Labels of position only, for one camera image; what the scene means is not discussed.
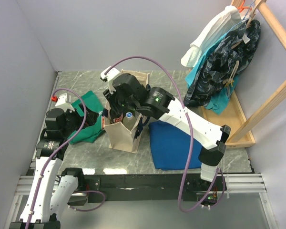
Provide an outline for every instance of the clothes hanger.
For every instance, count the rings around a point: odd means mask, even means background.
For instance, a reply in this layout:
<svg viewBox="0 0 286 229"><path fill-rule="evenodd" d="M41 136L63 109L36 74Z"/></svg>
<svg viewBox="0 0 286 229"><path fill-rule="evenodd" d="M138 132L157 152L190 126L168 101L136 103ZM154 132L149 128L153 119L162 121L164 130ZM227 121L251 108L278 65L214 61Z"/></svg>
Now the clothes hanger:
<svg viewBox="0 0 286 229"><path fill-rule="evenodd" d="M230 75L230 78L223 80L223 84L225 84L225 87L227 88L228 95L230 95L230 86L229 85L231 84L231 86L233 87L233 82L234 82L233 78L237 72L238 66L239 66L239 61L236 61L234 68L232 70L232 73Z"/></svg>
<svg viewBox="0 0 286 229"><path fill-rule="evenodd" d="M266 1L267 1L267 0L256 0L256 1L255 1L255 6L253 7L253 9L251 10L251 12L250 12L250 14L249 14L249 20L247 21L246 29L250 26L251 21L254 19L255 15L256 15L256 9L259 7L259 5L260 5L262 2L266 2ZM244 6L243 6L243 5L244 5L244 2L245 2L245 0L243 1L243 3L241 4L241 6L240 6L239 8L244 7ZM232 46L232 49L235 48L235 47L237 47L241 42L243 42L243 41L240 41L240 42L234 44L234 45Z"/></svg>
<svg viewBox="0 0 286 229"><path fill-rule="evenodd" d="M255 17L255 15L256 15L256 9L259 7L259 5L260 5L262 2L265 2L265 3L266 3L266 1L267 1L267 0L256 0L256 1L255 1L255 6L253 7L253 9L252 9L251 12L250 12L249 21L247 22L246 28L248 28L248 27L250 26L251 21L252 21L253 18Z"/></svg>
<svg viewBox="0 0 286 229"><path fill-rule="evenodd" d="M243 3L239 7L237 7L237 9L239 10L240 13L243 12L244 9L248 9L249 8L249 6L244 6L245 1L246 0L243 0Z"/></svg>

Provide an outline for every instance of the bottle cap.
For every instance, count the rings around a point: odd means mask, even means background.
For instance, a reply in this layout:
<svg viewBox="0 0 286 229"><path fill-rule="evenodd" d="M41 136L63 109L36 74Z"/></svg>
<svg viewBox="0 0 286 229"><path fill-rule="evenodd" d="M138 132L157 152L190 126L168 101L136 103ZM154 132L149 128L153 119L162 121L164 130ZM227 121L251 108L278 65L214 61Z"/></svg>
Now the bottle cap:
<svg viewBox="0 0 286 229"><path fill-rule="evenodd" d="M127 113L126 113L126 117L127 117L127 118L131 118L132 116L133 116L133 114L132 114L131 112L127 112Z"/></svg>

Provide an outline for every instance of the wooden tray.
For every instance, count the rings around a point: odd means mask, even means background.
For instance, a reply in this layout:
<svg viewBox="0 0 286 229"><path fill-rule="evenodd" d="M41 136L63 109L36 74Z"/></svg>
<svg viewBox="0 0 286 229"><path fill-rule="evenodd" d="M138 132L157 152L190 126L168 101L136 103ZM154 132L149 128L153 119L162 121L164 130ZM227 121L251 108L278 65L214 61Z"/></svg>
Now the wooden tray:
<svg viewBox="0 0 286 229"><path fill-rule="evenodd" d="M228 125L231 127L230 136L232 136L236 130L246 121L243 109L238 101L236 93L233 91L230 97L230 102L226 109L221 113L221 115L216 114L212 110L207 110L201 106L201 111L206 120L216 125ZM238 142L226 142L227 148L241 148L250 147L255 144L252 132L249 131L243 138Z"/></svg>

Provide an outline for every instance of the gray floor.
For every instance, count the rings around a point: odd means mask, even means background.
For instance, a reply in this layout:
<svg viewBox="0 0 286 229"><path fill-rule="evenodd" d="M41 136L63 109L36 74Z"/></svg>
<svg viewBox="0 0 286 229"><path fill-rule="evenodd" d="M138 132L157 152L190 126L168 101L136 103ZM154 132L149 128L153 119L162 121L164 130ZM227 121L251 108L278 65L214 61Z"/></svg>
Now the gray floor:
<svg viewBox="0 0 286 229"><path fill-rule="evenodd" d="M145 71L151 73L150 85L159 86L176 96L176 90L171 81L162 71ZM64 87L84 95L88 90L92 90L105 105L106 99L103 91L106 83L100 80L101 71L86 72L62 72L59 75L56 88ZM182 96L186 93L186 82L184 80L186 71L170 71L180 89ZM85 174L161 174L161 173L182 173L182 170L162 171L155 169L150 152L149 132L146 126L142 132L142 137L138 152L136 154L109 149L109 138L106 134L100 136L93 144L78 143L69 145L60 172L66 167L81 167ZM226 173L251 172L250 162L244 148L228 149L220 168ZM190 169L190 173L199 173L200 169Z"/></svg>
<svg viewBox="0 0 286 229"><path fill-rule="evenodd" d="M93 208L87 204L84 208ZM187 209L192 202L184 202ZM177 200L105 202L93 212L66 209L62 229L268 229L258 193L230 194L210 211L178 209Z"/></svg>

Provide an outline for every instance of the white shirt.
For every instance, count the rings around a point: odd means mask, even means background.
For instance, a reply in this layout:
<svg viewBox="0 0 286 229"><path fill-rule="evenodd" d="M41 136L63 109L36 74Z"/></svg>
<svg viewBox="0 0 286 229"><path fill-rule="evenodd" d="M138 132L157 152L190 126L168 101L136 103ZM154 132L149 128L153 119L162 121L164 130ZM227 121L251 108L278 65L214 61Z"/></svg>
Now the white shirt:
<svg viewBox="0 0 286 229"><path fill-rule="evenodd" d="M194 67L200 56L233 26L240 23L241 20L241 16L236 7L226 6L225 10L214 17L198 38L190 44L191 48L181 59L181 64L185 67Z"/></svg>

